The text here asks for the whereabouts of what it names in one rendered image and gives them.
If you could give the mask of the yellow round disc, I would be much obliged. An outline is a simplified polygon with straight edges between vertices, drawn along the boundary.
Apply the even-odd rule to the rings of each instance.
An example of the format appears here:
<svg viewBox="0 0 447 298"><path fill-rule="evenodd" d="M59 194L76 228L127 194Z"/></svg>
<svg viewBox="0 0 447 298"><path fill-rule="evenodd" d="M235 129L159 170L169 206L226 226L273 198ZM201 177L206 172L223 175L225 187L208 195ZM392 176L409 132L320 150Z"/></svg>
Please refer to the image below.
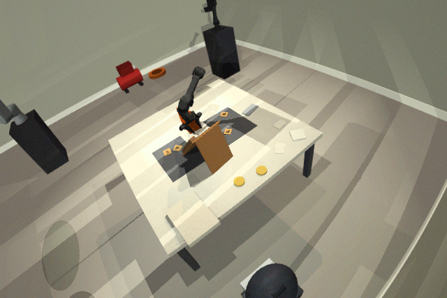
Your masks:
<svg viewBox="0 0 447 298"><path fill-rule="evenodd" d="M234 184L238 187L241 187L245 184L245 179L244 177L238 176L234 179Z"/></svg>
<svg viewBox="0 0 447 298"><path fill-rule="evenodd" d="M263 165L259 165L259 166L256 168L256 173L257 173L258 175L264 175L264 174L267 173L267 168L266 168L265 166L263 166Z"/></svg>

